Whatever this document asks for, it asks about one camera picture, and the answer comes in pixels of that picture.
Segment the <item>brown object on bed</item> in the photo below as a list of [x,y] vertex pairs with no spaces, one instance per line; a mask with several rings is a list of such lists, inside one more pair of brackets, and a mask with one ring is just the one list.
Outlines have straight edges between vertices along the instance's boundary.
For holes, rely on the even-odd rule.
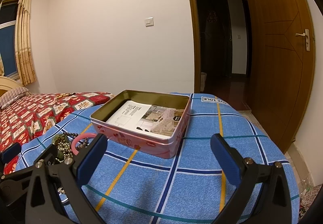
[[61,94],[57,95],[55,98],[61,99],[63,97],[68,97],[68,96],[72,96],[72,95],[75,95],[75,93],[61,93]]

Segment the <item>wooden door frame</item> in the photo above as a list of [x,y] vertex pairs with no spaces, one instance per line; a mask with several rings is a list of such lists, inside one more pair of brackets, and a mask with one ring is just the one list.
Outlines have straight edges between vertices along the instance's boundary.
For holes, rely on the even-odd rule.
[[200,32],[196,0],[189,0],[191,6],[193,45],[194,45],[194,92],[200,93],[201,58],[200,58]]

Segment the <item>pink bangle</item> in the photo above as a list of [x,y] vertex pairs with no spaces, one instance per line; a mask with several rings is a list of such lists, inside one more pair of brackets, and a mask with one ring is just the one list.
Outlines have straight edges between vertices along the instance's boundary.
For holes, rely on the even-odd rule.
[[75,137],[71,143],[71,150],[74,155],[77,155],[79,153],[79,150],[76,148],[76,144],[81,141],[82,139],[86,138],[95,138],[96,134],[94,133],[83,133]]

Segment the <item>striped pillow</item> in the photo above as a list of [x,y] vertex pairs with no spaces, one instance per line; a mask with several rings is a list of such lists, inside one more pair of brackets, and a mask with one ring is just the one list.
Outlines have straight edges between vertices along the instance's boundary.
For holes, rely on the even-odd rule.
[[9,105],[28,94],[29,90],[25,87],[17,87],[7,91],[0,98],[1,109],[7,108]]

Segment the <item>printed paper leaflet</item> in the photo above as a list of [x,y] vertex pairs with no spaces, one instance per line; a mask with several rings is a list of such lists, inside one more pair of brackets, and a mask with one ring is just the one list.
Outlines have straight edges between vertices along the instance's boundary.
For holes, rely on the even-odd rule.
[[128,100],[106,120],[106,123],[153,138],[169,139],[178,126],[183,112],[183,109]]

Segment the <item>cream wooden headboard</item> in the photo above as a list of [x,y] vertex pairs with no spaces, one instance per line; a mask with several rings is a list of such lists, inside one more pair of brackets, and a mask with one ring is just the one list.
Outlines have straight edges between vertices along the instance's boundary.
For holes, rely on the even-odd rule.
[[18,87],[22,87],[22,84],[11,78],[0,76],[0,96]]

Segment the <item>white wall switch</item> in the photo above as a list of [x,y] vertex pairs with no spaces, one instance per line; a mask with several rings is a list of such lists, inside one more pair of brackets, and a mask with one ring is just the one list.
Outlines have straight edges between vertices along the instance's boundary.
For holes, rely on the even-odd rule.
[[145,27],[154,26],[154,19],[153,17],[149,17],[145,19]]

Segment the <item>blue checked tablecloth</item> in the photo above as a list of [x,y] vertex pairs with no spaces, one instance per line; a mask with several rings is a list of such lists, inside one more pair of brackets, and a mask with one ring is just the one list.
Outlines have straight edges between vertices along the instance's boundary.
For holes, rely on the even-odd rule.
[[83,192],[106,223],[211,223],[234,193],[212,153],[220,133],[243,157],[280,162],[288,181],[291,221],[297,223],[299,190],[290,162],[247,118],[210,94],[191,94],[191,117],[178,151],[159,158],[108,141]]

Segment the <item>red patterned bedspread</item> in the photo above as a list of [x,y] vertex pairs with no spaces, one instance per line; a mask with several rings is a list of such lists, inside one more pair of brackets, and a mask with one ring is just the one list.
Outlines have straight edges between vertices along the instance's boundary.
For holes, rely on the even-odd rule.
[[1,152],[14,143],[28,152],[46,148],[55,134],[90,131],[90,113],[111,100],[107,92],[83,92],[56,99],[58,93],[24,96],[1,110]]

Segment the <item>beige curtain right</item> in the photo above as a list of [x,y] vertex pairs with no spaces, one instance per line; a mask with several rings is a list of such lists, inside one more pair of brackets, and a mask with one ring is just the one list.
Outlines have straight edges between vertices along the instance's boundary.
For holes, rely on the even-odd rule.
[[36,81],[30,38],[31,0],[19,0],[16,15],[14,49],[19,78],[24,86]]

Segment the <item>pink metal tin box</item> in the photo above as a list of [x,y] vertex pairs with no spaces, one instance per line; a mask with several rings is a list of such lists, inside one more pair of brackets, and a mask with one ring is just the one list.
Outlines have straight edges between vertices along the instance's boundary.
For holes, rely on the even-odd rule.
[[169,159],[177,154],[191,106],[191,95],[123,90],[90,120],[111,141]]

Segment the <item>green jade bangle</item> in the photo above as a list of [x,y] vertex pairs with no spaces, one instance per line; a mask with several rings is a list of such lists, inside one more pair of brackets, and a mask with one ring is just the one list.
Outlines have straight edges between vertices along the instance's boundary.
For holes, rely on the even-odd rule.
[[57,134],[52,138],[52,144],[57,149],[56,160],[62,163],[66,158],[72,157],[71,144],[65,134]]

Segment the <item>window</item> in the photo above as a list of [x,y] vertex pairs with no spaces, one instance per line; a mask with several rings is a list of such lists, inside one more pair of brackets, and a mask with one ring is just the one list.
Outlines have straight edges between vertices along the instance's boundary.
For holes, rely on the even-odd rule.
[[19,0],[4,0],[1,4],[1,76],[18,79],[15,59],[15,24]]

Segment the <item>brown wooden door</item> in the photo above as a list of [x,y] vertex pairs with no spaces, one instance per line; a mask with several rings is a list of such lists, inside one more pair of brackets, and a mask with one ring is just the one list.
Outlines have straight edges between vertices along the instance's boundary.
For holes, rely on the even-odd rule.
[[[248,103],[271,140],[285,152],[295,140],[313,85],[315,45],[307,0],[247,0],[252,27]],[[305,38],[309,29],[310,51]]]

